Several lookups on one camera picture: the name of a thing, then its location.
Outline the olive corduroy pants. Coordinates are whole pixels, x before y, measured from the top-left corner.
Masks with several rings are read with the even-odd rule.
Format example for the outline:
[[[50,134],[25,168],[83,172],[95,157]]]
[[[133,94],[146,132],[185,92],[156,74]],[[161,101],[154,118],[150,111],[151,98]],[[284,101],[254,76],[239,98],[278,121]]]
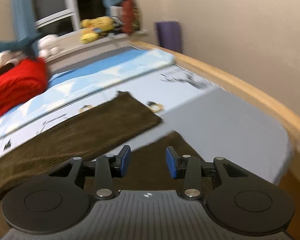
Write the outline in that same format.
[[[6,153],[0,158],[0,238],[8,231],[1,202],[12,188],[72,157],[91,161],[160,123],[146,106],[129,93],[120,92],[113,100],[73,116]],[[129,189],[180,186],[168,172],[168,146],[180,155],[197,155],[179,133],[170,132],[134,151],[128,177],[116,179],[115,184]]]

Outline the printed white grey bedsheet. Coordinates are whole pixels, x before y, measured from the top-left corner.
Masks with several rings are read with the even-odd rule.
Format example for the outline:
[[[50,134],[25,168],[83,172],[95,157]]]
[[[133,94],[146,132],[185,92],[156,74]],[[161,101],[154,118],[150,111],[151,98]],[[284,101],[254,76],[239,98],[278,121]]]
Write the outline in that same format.
[[[206,161],[225,157],[278,184],[288,170],[292,143],[283,126],[257,107],[179,66],[157,70],[83,98],[0,139],[0,157],[43,131],[129,92],[153,103],[162,123],[129,141],[132,149],[178,132]]]

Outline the light blue quilt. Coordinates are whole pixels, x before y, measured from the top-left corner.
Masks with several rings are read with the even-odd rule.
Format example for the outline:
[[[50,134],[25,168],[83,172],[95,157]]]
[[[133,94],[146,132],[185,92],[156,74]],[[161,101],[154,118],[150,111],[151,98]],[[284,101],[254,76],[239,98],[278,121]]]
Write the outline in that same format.
[[[0,117],[0,133],[18,129],[74,100],[130,77],[172,64],[174,56],[160,49],[128,49],[82,68],[55,74],[48,89]]]

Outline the red pillow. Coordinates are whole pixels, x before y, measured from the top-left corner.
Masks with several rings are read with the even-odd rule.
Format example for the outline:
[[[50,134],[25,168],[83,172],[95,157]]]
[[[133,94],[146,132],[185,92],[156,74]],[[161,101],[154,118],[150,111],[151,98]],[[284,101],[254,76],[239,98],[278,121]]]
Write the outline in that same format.
[[[46,91],[48,80],[48,68],[40,57],[35,60],[26,58],[0,75],[0,117]]]

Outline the white plush toy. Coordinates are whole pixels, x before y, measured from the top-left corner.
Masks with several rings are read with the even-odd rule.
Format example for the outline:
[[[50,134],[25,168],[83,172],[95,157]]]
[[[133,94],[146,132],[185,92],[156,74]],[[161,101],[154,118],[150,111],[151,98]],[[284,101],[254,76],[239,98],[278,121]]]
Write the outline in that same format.
[[[55,56],[60,51],[58,36],[55,34],[46,35],[38,41],[38,56],[43,59]]]

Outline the purple rolled mat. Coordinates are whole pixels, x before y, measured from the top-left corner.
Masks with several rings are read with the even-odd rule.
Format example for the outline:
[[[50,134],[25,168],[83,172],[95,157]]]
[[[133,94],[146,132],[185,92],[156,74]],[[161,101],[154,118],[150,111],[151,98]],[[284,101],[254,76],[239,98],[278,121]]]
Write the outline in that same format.
[[[155,23],[159,46],[183,53],[181,26],[178,21],[159,21]]]

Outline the yellow plush toy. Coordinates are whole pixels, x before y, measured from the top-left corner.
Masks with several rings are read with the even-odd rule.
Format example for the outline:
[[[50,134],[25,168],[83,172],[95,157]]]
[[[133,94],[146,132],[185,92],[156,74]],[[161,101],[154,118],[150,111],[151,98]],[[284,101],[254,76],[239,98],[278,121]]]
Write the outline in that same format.
[[[115,22],[111,17],[102,16],[95,19],[81,21],[80,42],[87,44],[107,36],[115,29]]]

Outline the teal cloth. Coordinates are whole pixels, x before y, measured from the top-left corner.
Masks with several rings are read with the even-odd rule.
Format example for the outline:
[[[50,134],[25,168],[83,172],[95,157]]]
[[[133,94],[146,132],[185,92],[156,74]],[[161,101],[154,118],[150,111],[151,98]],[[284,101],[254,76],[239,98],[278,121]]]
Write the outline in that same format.
[[[11,52],[21,51],[31,59],[35,59],[38,53],[35,52],[35,48],[33,45],[40,38],[42,38],[42,34],[38,33],[23,38],[20,41],[9,41],[9,42],[0,41],[0,53],[3,51],[11,51]]]

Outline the blue curtain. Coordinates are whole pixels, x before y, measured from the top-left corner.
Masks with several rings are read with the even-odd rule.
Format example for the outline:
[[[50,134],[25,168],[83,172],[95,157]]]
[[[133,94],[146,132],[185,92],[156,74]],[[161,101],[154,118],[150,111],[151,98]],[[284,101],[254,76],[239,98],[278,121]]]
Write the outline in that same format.
[[[38,43],[40,33],[38,33],[33,12],[32,0],[11,0],[14,33],[18,41],[29,41],[34,38],[31,45],[27,47],[27,52],[32,57],[38,56]]]

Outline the wooden bed frame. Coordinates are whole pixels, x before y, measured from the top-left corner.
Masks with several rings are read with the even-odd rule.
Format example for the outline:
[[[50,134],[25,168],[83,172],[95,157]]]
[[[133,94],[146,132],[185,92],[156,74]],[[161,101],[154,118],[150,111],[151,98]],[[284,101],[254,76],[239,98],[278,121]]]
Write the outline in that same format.
[[[217,67],[213,67],[205,62],[175,51],[165,48],[160,49],[174,55],[175,63],[177,65],[212,81],[281,122],[282,126],[287,131],[293,146],[300,152],[300,116],[295,114],[287,106],[262,90]]]

